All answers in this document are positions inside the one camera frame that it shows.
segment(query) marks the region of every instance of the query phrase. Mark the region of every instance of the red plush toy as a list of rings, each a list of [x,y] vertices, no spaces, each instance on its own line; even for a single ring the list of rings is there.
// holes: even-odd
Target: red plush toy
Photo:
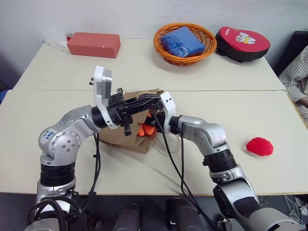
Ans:
[[[273,145],[268,140],[261,137],[253,138],[245,147],[248,151],[259,156],[272,155],[274,150]]]

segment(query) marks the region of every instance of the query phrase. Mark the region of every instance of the red and black case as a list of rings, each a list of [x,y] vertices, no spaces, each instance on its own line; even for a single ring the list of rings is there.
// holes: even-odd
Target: red and black case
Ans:
[[[269,50],[269,41],[261,34],[249,30],[222,27],[216,34],[217,53],[238,62],[263,57]]]

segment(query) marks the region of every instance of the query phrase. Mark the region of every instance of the table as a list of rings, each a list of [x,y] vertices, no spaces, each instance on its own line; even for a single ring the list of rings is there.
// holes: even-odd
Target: table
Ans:
[[[15,89],[92,91],[96,65],[112,70],[113,90],[285,90],[265,58],[238,63],[214,53],[192,66],[174,66],[151,39],[122,39],[116,59],[71,55],[43,44]]]
[[[221,124],[230,149],[258,195],[308,192],[308,132],[284,91],[174,91],[179,115]],[[92,104],[91,91],[8,92],[0,106],[0,192],[36,193],[41,150],[39,134],[70,109]],[[269,157],[242,147],[254,137],[274,145]],[[103,168],[98,194],[178,194],[180,179],[169,158],[154,147],[138,154],[100,144]],[[94,173],[95,145],[88,138],[76,161],[76,190],[87,194]],[[174,154],[180,166],[180,154]],[[212,195],[214,183],[197,147],[185,141],[185,180],[194,194]]]

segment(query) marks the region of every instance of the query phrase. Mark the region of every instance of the person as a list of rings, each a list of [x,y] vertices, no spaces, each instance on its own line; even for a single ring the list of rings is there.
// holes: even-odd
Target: person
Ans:
[[[308,125],[308,46],[278,76]]]

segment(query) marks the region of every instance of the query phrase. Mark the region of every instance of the wicker basket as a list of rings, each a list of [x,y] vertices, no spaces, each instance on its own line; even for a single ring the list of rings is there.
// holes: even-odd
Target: wicker basket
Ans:
[[[182,26],[187,26],[190,29],[190,31],[197,37],[197,39],[206,46],[205,50],[202,53],[198,53],[190,57],[181,58],[181,57],[177,57],[175,55],[168,53],[164,49],[160,41],[160,37],[173,30],[179,29]],[[166,59],[168,62],[174,65],[194,64],[202,60],[203,58],[208,57],[210,54],[212,54],[215,51],[217,47],[216,39],[211,32],[209,32],[207,29],[199,25],[191,24],[191,23],[172,23],[172,24],[168,24],[160,28],[154,36],[153,43],[154,43],[154,46],[157,52],[161,56],[163,56],[164,59]]]

